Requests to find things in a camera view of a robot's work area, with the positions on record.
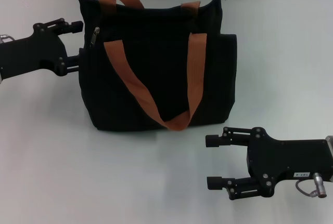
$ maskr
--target black fabric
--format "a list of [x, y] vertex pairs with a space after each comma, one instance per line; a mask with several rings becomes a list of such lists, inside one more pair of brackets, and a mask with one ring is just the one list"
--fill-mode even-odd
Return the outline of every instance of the black fabric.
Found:
[[[198, 17], [180, 7], [130, 9], [117, 6], [117, 14], [104, 18], [98, 1], [79, 0], [85, 21], [85, 48], [80, 55], [82, 98], [93, 124], [101, 130], [140, 131], [163, 128], [152, 120], [113, 69], [104, 42], [123, 40], [135, 75], [148, 88], [164, 121], [188, 110], [187, 48], [192, 33], [208, 33], [204, 91], [190, 125], [222, 123], [235, 101], [237, 40], [219, 34], [221, 0], [199, 9]], [[95, 27], [96, 44], [89, 47]]]

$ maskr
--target cable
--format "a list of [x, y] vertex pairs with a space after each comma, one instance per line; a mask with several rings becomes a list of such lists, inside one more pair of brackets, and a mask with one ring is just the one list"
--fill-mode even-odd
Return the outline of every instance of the cable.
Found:
[[302, 182], [302, 181], [305, 181], [305, 180], [298, 180], [298, 181], [296, 182], [295, 186], [296, 186], [297, 190], [300, 191], [302, 194], [308, 196], [308, 197], [312, 197], [310, 194], [308, 194], [308, 193], [304, 192], [303, 190], [301, 190], [300, 187], [298, 186], [298, 184], [299, 184], [300, 182]]

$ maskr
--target orange strap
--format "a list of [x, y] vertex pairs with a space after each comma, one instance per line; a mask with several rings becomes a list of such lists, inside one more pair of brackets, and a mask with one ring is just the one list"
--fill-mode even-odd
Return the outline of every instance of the orange strap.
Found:
[[193, 15], [198, 16], [200, 2], [182, 3], [181, 8], [190, 11]]
[[[133, 7], [143, 9], [140, 0], [120, 0], [126, 7]], [[101, 10], [103, 13], [109, 15], [116, 13], [116, 0], [99, 0]]]
[[105, 42], [104, 46], [113, 68], [147, 115], [168, 129], [183, 130], [190, 123], [201, 102], [206, 42], [207, 34], [190, 34], [187, 53], [187, 98], [189, 110], [166, 122], [161, 119], [149, 90], [132, 71], [126, 59], [122, 40]]

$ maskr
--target label sticker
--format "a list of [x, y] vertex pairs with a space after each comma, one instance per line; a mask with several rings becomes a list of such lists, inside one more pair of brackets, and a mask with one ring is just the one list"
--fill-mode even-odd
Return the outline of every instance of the label sticker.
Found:
[[310, 176], [310, 172], [297, 172], [297, 173], [294, 173], [293, 175], [294, 177], [309, 177]]

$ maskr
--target robotic arm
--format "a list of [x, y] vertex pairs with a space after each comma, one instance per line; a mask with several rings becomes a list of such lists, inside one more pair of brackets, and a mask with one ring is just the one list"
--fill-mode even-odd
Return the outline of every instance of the robotic arm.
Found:
[[65, 46], [58, 37], [64, 33], [77, 33], [83, 29], [81, 21], [69, 24], [63, 18], [48, 23], [33, 25], [33, 34], [28, 38], [11, 42], [0, 35], [0, 83], [6, 78], [38, 69], [48, 69], [58, 76], [78, 71], [79, 55], [67, 57]]
[[[297, 189], [310, 197], [326, 197], [323, 181], [333, 182], [333, 136], [318, 140], [279, 141], [261, 127], [223, 129], [221, 137], [206, 136], [206, 147], [239, 145], [247, 147], [250, 177], [207, 177], [208, 189], [225, 188], [230, 200], [253, 196], [272, 197], [276, 184], [282, 180], [299, 180]], [[298, 183], [313, 179], [316, 190], [302, 191]]]

